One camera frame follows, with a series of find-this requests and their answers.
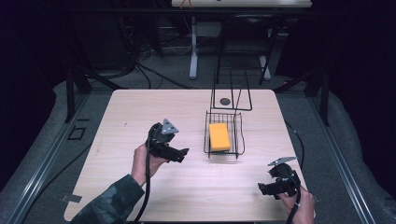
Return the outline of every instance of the person's left hand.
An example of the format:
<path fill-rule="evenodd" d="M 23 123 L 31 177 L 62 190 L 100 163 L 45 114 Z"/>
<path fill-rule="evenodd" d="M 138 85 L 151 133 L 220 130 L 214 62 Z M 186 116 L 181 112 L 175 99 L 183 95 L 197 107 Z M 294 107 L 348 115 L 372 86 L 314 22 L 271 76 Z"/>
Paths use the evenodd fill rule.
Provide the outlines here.
<path fill-rule="evenodd" d="M 137 149 L 134 150 L 134 164 L 132 166 L 131 176 L 140 186 L 146 184 L 146 156 L 148 154 L 148 150 L 146 145 L 143 144 Z M 149 155 L 149 174 L 150 177 L 154 176 L 158 171 L 160 166 L 167 162 L 168 160 L 164 158 L 154 157 L 153 155 Z"/>

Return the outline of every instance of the sleeve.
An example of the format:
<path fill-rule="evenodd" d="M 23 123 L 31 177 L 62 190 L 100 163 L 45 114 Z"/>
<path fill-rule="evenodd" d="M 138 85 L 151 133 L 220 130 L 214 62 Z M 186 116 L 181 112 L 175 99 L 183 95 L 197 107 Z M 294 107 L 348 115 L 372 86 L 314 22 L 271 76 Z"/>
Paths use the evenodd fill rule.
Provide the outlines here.
<path fill-rule="evenodd" d="M 144 193 L 136 181 L 126 175 L 82 208 L 70 223 L 125 223 Z"/>

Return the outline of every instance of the hand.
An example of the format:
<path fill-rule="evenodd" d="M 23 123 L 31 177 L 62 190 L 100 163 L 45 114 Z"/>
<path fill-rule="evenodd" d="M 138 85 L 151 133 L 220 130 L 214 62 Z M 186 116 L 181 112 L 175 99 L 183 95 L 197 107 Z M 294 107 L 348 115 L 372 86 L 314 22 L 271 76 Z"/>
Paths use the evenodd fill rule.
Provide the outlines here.
<path fill-rule="evenodd" d="M 315 216 L 315 201 L 314 196 L 309 193 L 305 188 L 300 187 L 301 191 L 301 200 L 300 207 L 297 209 L 296 214 L 292 220 L 293 224 L 310 224 L 314 223 Z M 279 198 L 282 200 L 287 213 L 290 214 L 291 208 L 294 206 L 296 202 L 297 194 L 289 197 L 287 194 L 282 193 L 278 194 Z"/>
<path fill-rule="evenodd" d="M 148 154 L 148 150 L 145 144 L 141 145 L 137 149 L 134 150 L 134 164 L 132 166 L 131 176 L 137 182 L 137 184 L 142 187 L 146 184 L 146 156 Z M 167 162 L 168 160 L 164 158 L 157 158 L 153 155 L 149 155 L 149 174 L 150 177 L 154 176 L 158 171 L 160 166 Z"/>

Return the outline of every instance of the desk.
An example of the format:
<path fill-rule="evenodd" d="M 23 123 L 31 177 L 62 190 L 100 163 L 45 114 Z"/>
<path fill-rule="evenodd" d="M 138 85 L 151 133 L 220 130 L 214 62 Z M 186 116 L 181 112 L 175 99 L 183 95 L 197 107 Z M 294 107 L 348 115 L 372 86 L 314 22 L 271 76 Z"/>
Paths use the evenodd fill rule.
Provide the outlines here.
<path fill-rule="evenodd" d="M 210 97 L 211 90 L 114 91 L 73 192 L 82 199 L 69 203 L 64 218 L 71 220 L 110 184 L 129 174 L 134 149 L 144 143 L 152 124 L 167 118 L 179 129 L 171 146 L 190 151 L 182 163 L 164 164 L 151 179 L 141 221 L 286 219 L 282 202 L 263 196 L 257 186 L 275 181 L 267 173 L 268 163 L 295 156 L 275 94 L 251 91 L 253 110 L 242 112 L 246 151 L 238 159 L 234 155 L 208 158 L 204 153 Z M 305 186 L 298 162 L 289 165 Z M 128 220 L 134 220 L 142 202 Z"/>
<path fill-rule="evenodd" d="M 183 0 L 172 0 L 173 7 L 180 7 Z M 193 7 L 273 7 L 273 8 L 305 8 L 311 7 L 310 0 L 191 0 Z M 183 5 L 185 8 L 189 7 L 189 1 L 186 0 Z M 190 64 L 190 79 L 196 79 L 198 67 L 198 50 L 196 48 L 196 22 L 195 17 L 191 20 L 191 64 Z M 265 64 L 265 58 L 260 57 L 260 63 Z M 270 80 L 269 71 L 265 71 L 266 80 Z"/>

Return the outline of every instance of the yellow block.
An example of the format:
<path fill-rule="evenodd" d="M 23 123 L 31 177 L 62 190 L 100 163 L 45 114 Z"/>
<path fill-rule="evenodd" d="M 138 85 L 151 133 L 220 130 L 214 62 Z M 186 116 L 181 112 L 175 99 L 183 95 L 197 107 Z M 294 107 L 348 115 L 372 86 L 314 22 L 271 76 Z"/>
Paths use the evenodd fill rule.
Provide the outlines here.
<path fill-rule="evenodd" d="M 227 123 L 209 124 L 209 135 L 212 151 L 230 150 L 231 143 L 228 135 Z"/>

